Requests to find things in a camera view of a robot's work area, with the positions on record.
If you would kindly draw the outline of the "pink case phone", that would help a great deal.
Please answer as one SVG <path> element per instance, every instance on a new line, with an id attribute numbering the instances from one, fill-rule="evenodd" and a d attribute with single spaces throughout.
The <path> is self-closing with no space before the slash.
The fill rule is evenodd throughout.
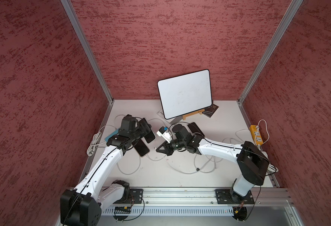
<path id="1" fill-rule="evenodd" d="M 150 152 L 150 149 L 146 146 L 146 144 L 139 139 L 133 143 L 134 149 L 137 151 L 140 157 L 147 155 Z"/>

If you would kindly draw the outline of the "light case phone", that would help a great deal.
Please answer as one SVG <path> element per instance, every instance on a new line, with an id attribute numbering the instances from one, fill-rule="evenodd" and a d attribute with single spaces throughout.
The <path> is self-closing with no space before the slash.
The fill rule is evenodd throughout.
<path id="1" fill-rule="evenodd" d="M 146 142 L 149 144 L 153 140 L 156 139 L 153 131 L 152 131 L 152 126 L 147 122 L 145 118 L 142 118 L 140 121 L 140 129 L 142 131 L 142 137 L 146 140 Z"/>

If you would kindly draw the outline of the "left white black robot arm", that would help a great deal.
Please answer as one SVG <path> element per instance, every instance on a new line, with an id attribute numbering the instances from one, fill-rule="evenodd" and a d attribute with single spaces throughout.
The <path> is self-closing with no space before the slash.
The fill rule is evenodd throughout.
<path id="1" fill-rule="evenodd" d="M 95 226 L 102 211 L 117 201 L 127 201 L 130 188 L 122 180 L 114 181 L 102 190 L 115 165 L 128 150 L 134 148 L 139 156 L 149 152 L 146 144 L 155 139 L 151 125 L 145 118 L 138 120 L 127 115 L 118 133 L 111 136 L 101 158 L 87 176 L 72 190 L 65 190 L 60 199 L 60 220 L 65 226 Z"/>

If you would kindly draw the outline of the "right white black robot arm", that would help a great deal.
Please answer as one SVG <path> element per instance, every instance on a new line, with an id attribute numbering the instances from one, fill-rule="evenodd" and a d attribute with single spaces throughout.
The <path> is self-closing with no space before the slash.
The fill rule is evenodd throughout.
<path id="1" fill-rule="evenodd" d="M 212 141 L 200 133 L 187 138 L 177 138 L 163 142 L 156 151 L 170 156 L 174 151 L 186 150 L 198 155 L 211 155 L 238 165 L 241 175 L 235 180 L 230 190 L 234 199 L 243 200 L 254 186 L 262 186 L 267 176 L 269 159 L 252 142 L 226 144 Z"/>

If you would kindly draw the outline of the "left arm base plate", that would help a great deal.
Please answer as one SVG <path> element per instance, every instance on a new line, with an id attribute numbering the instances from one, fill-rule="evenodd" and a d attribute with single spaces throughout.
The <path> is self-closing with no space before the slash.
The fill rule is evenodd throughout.
<path id="1" fill-rule="evenodd" d="M 142 204 L 143 192 L 143 189 L 131 188 L 129 194 L 125 194 L 125 196 L 121 200 L 116 201 L 115 204 Z"/>

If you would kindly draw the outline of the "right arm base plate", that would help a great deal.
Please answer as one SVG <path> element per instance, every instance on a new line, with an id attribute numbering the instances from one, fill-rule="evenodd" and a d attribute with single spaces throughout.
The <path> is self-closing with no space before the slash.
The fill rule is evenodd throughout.
<path id="1" fill-rule="evenodd" d="M 254 197 L 251 191 L 246 196 L 238 195 L 231 189 L 215 189 L 215 196 L 218 204 L 254 204 Z"/>

